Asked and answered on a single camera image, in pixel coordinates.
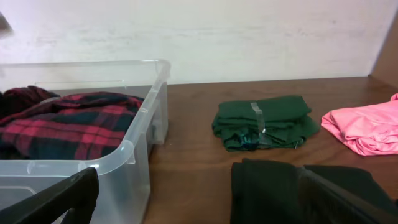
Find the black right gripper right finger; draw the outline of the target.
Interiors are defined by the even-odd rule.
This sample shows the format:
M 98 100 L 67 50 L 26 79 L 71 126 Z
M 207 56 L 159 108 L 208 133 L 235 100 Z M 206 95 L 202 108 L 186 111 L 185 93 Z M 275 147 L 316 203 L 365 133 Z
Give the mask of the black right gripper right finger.
M 396 224 L 397 216 L 301 167 L 298 199 L 306 223 Z

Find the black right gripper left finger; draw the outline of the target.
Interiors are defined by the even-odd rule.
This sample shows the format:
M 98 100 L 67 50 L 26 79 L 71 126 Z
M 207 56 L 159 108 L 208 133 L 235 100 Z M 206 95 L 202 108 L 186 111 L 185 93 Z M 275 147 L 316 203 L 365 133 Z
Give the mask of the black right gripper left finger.
M 49 188 L 1 210 L 1 224 L 62 223 L 91 221 L 100 184 L 95 168 L 86 168 Z

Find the black garment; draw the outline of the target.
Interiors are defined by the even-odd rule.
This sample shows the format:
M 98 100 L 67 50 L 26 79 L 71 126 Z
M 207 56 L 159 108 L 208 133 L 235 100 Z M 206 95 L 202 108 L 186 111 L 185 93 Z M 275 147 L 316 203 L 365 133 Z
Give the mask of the black garment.
M 362 169 L 345 166 L 305 165 L 375 207 L 397 215 L 397 205 Z M 232 224 L 303 224 L 299 203 L 298 167 L 279 161 L 243 159 L 231 169 Z

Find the red navy plaid shirt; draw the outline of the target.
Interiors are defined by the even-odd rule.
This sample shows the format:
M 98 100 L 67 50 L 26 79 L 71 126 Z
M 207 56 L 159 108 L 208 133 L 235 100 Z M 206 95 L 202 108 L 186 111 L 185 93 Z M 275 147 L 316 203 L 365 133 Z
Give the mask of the red navy plaid shirt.
M 1 93 L 1 159 L 93 160 L 121 144 L 143 98 L 60 96 L 36 86 Z

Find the pink garment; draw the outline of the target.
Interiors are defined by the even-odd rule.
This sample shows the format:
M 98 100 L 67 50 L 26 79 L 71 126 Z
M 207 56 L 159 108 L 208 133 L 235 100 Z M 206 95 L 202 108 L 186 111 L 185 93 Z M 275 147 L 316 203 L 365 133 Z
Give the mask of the pink garment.
M 397 95 L 388 102 L 331 110 L 321 126 L 361 156 L 397 154 Z

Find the dark green garment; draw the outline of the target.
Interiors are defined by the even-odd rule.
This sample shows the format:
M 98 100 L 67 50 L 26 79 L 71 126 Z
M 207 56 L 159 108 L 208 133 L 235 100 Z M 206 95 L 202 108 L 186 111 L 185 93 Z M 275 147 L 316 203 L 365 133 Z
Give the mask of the dark green garment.
M 312 110 L 300 95 L 220 103 L 213 134 L 227 151 L 297 148 L 319 132 Z

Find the clear plastic storage container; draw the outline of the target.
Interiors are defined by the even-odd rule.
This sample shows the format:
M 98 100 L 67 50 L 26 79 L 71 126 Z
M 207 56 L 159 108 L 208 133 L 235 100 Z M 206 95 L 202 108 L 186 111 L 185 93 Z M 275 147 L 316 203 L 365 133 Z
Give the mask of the clear plastic storage container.
M 5 64 L 1 90 L 35 85 L 58 95 L 107 91 L 141 97 L 142 108 L 120 146 L 97 160 L 1 161 L 1 208 L 7 208 L 87 168 L 97 170 L 92 223 L 141 223 L 150 197 L 149 154 L 168 131 L 166 60 Z

